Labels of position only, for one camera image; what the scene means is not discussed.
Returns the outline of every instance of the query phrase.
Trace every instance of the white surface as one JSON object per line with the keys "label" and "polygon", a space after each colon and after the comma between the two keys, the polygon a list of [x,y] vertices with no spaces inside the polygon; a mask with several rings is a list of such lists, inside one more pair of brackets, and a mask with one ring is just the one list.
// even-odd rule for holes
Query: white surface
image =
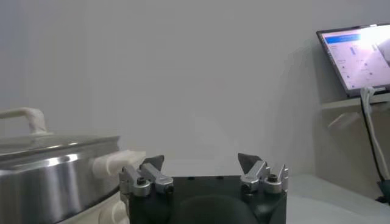
{"label": "white surface", "polygon": [[[321,175],[337,182],[353,173],[348,186],[367,186],[359,168],[344,167],[343,148],[317,140],[326,135],[316,129],[319,102],[342,88],[314,32],[385,22],[389,7],[388,0],[0,1],[0,109],[41,108],[58,134],[121,135],[123,149],[165,154],[168,175],[239,173],[240,151],[313,173],[315,149]],[[26,133],[17,119],[0,131]],[[328,152],[341,154],[337,172],[318,162]],[[372,175],[374,167],[364,170]]]}
{"label": "white surface", "polygon": [[121,211],[117,211],[120,215],[117,216],[118,213],[115,214],[115,209],[118,207],[119,201],[119,193],[117,193],[92,208],[60,222],[59,224],[129,224],[130,222],[127,218],[124,218],[119,222],[115,219],[123,217]]}
{"label": "white surface", "polygon": [[292,176],[289,179],[289,224],[387,224],[389,220],[388,205],[311,175]]}
{"label": "white surface", "polygon": [[[390,101],[390,93],[375,95],[371,99],[371,103],[382,103],[382,102],[389,102],[389,101]],[[340,101],[322,104],[323,110],[343,108],[343,107],[355,107],[356,110],[360,110],[360,98],[358,97],[353,99],[340,100]]]}

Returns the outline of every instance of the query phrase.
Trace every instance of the screw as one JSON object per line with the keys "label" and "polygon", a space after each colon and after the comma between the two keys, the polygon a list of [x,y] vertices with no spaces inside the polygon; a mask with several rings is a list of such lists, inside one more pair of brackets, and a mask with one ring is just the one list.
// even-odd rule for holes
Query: screw
{"label": "screw", "polygon": [[145,178],[143,178],[143,177],[138,177],[138,178],[136,179],[136,184],[137,184],[137,185],[146,184]]}

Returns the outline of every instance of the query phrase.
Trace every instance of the white plastic handle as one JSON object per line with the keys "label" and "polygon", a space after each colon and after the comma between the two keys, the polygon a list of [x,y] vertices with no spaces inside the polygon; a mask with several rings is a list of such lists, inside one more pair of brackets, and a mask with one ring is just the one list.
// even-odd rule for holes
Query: white plastic handle
{"label": "white plastic handle", "polygon": [[98,178],[117,175],[122,167],[134,165],[146,157],[146,152],[118,151],[96,158],[92,164],[93,174]]}
{"label": "white plastic handle", "polygon": [[44,116],[39,109],[21,107],[12,110],[0,111],[0,119],[11,117],[26,117],[29,121],[30,133],[32,135],[47,135],[46,126],[44,124]]}
{"label": "white plastic handle", "polygon": [[124,222],[130,223],[126,206],[122,201],[103,209],[99,215],[99,224],[120,224]]}

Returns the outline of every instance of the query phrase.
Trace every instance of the pot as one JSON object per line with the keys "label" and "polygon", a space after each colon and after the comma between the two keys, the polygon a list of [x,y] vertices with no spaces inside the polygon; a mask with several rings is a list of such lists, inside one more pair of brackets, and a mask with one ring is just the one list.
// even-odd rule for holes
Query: pot
{"label": "pot", "polygon": [[119,151],[119,137],[48,133],[43,113],[19,108],[0,119],[25,116],[31,134],[0,139],[0,224],[52,224],[118,192],[117,173],[144,153]]}

